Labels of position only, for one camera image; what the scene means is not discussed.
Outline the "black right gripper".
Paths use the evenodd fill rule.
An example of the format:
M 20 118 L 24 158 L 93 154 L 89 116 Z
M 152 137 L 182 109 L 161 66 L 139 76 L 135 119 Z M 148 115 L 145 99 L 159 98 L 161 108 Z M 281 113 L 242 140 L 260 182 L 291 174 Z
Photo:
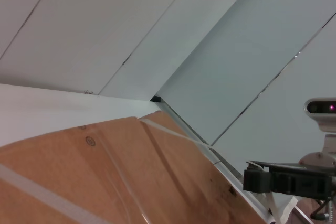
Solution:
M 282 193 L 317 200 L 331 199 L 335 191 L 335 168 L 270 163 L 269 171 L 253 161 L 247 161 L 243 190 L 252 193 Z

